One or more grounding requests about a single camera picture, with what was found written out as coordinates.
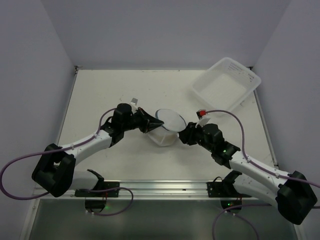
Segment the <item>white mesh laundry bag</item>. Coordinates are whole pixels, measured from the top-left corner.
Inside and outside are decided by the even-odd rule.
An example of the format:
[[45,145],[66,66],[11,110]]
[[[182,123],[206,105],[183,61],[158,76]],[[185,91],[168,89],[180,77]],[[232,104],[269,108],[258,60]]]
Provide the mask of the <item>white mesh laundry bag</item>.
[[147,135],[160,147],[167,147],[174,144],[178,138],[178,133],[187,127],[185,119],[171,109],[158,109],[155,112],[155,118],[161,120],[163,124],[150,131]]

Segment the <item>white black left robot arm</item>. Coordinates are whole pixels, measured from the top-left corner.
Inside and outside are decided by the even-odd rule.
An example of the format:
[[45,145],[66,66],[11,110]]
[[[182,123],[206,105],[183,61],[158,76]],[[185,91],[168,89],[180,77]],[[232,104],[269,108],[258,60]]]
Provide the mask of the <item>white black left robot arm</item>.
[[139,129],[146,134],[163,125],[163,121],[141,107],[132,109],[128,103],[112,108],[112,116],[100,119],[93,134],[76,142],[48,145],[41,155],[31,178],[54,197],[68,190],[101,193],[106,189],[104,178],[92,169],[76,171],[76,166],[95,153],[111,148],[123,139],[125,132]]

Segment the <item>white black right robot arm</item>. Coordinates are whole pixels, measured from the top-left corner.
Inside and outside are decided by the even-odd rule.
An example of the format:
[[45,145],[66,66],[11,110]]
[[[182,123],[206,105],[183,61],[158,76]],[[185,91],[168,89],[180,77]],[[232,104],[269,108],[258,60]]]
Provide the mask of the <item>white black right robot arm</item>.
[[231,170],[226,191],[264,201],[292,224],[300,225],[318,201],[301,172],[288,173],[250,157],[226,141],[216,124],[190,122],[178,137],[183,144],[203,147],[217,164]]

